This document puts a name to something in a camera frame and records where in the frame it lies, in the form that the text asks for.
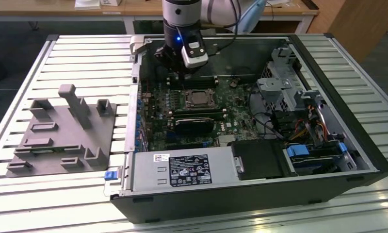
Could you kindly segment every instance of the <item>white label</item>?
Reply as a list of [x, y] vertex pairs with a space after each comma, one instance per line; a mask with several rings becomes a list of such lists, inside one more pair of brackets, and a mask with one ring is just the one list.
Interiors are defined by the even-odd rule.
[[209, 180], [211, 179], [211, 176], [201, 176], [201, 180]]
[[154, 155], [155, 162], [165, 162], [165, 161], [169, 161], [169, 159], [170, 159], [170, 154], [155, 154]]
[[110, 11], [110, 12], [104, 11], [103, 14], [104, 15], [121, 15], [122, 13], [121, 12], [112, 12], [112, 11]]

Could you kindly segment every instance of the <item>workbench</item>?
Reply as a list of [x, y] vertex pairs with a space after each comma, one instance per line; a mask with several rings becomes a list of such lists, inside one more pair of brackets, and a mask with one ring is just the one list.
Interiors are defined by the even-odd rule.
[[[311, 10], [302, 0], [267, 7], [261, 20], [298, 21], [297, 33], [306, 33], [319, 10]], [[129, 34], [135, 34], [135, 21], [163, 20], [162, 0], [123, 0], [119, 6], [102, 6], [98, 10], [75, 11], [74, 0], [0, 0], [3, 21], [123, 21]]]
[[[311, 55], [388, 159], [388, 96], [334, 38], [301, 35]], [[119, 105], [110, 167], [125, 164], [133, 82], [131, 35], [51, 36], [0, 124], [0, 232], [373, 232], [388, 230], [388, 177], [331, 201], [151, 224], [133, 224], [110, 202], [121, 180], [104, 172], [7, 178], [7, 165], [32, 118], [36, 98], [67, 105], [60, 84], [75, 84], [88, 104]], [[313, 89], [318, 89], [303, 72]]]

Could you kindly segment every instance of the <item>cardboard box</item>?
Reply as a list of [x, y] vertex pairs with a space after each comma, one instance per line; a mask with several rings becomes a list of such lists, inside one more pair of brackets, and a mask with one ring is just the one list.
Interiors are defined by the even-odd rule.
[[104, 6], [118, 6], [122, 0], [102, 0], [102, 5]]

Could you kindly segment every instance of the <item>barcode sticker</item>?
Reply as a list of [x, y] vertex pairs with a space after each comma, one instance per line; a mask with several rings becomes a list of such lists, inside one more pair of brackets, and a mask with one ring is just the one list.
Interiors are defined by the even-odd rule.
[[154, 155], [155, 162], [165, 162], [165, 161], [169, 161], [169, 159], [170, 159], [170, 154], [155, 154]]

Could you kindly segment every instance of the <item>wooden table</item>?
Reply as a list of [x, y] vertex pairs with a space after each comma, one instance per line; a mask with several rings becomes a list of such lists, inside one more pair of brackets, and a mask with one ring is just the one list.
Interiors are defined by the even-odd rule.
[[[282, 8], [265, 9], [261, 20], [299, 21], [297, 33], [306, 33], [319, 10], [302, 0], [277, 6]], [[123, 0], [119, 6], [86, 11], [75, 11], [75, 0], [0, 0], [0, 21], [123, 21], [127, 33], [135, 34], [139, 20], [163, 20], [162, 0]]]

